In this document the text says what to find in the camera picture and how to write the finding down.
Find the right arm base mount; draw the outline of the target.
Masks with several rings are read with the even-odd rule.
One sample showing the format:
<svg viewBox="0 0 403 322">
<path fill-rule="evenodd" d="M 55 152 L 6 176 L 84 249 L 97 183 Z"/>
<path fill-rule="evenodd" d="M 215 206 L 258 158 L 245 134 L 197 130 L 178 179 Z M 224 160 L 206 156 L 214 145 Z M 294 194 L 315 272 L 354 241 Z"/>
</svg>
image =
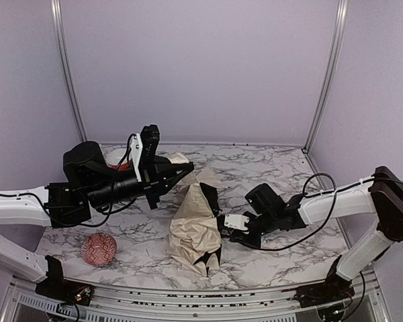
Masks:
<svg viewBox="0 0 403 322">
<path fill-rule="evenodd" d="M 294 299 L 301 308 L 324 305 L 343 299 L 351 299 L 355 295 L 353 287 L 344 289 L 335 286 L 325 286 L 323 283 L 300 286 L 296 289 Z"/>
</svg>

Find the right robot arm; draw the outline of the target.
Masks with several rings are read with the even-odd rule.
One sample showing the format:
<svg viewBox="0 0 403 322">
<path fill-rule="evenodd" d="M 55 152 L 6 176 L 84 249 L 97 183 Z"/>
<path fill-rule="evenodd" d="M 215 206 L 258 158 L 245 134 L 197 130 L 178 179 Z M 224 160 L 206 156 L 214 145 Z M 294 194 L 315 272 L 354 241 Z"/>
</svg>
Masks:
<svg viewBox="0 0 403 322">
<path fill-rule="evenodd" d="M 327 297 L 349 291 L 352 280 L 380 258 L 394 243 L 403 242 L 403 181 L 386 166 L 347 186 L 334 185 L 329 191 L 309 195 L 302 191 L 284 201 L 268 184 L 260 184 L 245 199 L 253 212 L 228 214 L 224 228 L 229 238 L 253 250 L 261 249 L 261 238 L 277 230 L 303 229 L 330 219 L 374 214 L 377 219 L 351 249 L 339 256 L 325 280 L 300 294 L 315 292 Z"/>
</svg>

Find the beige folding umbrella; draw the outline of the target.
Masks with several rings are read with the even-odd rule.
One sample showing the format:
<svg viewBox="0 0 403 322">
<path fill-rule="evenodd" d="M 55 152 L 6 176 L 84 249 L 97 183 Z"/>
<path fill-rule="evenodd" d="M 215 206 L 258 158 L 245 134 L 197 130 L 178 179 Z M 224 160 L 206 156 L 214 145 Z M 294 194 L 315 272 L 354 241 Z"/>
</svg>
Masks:
<svg viewBox="0 0 403 322">
<path fill-rule="evenodd" d="M 208 276 L 220 268 L 222 251 L 217 216 L 221 212 L 218 190 L 221 180 L 204 167 L 178 184 L 179 208 L 169 226 L 169 255 L 184 267 Z"/>
</svg>

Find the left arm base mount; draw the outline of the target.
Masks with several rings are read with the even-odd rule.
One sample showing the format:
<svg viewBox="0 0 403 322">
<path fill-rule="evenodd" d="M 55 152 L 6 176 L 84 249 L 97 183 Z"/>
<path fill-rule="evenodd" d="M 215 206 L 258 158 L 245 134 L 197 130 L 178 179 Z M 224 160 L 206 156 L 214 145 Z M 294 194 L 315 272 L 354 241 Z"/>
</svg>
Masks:
<svg viewBox="0 0 403 322">
<path fill-rule="evenodd" d="M 67 305 L 89 306 L 94 293 L 94 286 L 71 280 L 54 282 L 45 280 L 38 283 L 35 288 L 36 294 L 59 300 Z"/>
</svg>

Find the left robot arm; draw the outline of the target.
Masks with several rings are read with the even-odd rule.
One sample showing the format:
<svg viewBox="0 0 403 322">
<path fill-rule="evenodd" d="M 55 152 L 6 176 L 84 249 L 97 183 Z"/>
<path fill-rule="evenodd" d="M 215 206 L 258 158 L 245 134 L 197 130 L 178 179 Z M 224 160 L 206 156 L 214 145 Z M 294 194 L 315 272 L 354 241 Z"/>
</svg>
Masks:
<svg viewBox="0 0 403 322">
<path fill-rule="evenodd" d="M 109 167 L 97 142 L 83 142 L 63 156 L 66 182 L 22 191 L 0 191 L 0 225 L 70 228 L 89 226 L 91 210 L 110 216 L 113 206 L 145 197 L 151 209 L 194 165 L 180 153 L 156 154 L 154 143 L 137 143 L 126 152 L 132 167 Z M 0 262 L 32 282 L 62 278 L 59 260 L 40 256 L 0 235 Z"/>
</svg>

